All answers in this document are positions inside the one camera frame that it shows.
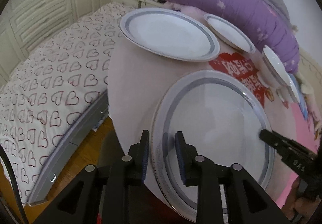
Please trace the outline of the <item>right hand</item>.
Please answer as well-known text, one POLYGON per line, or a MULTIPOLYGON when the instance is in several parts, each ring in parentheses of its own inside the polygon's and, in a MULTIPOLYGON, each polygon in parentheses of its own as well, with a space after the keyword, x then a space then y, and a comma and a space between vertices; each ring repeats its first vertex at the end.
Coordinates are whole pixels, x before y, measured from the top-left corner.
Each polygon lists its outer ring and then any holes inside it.
POLYGON ((300 178, 297 177, 293 182, 290 193, 282 207, 282 212, 289 220, 292 220, 295 216, 295 212, 297 212, 303 216, 300 223, 307 223, 321 202, 321 199, 317 197, 316 200, 312 202, 306 198, 297 197, 299 183, 300 178))

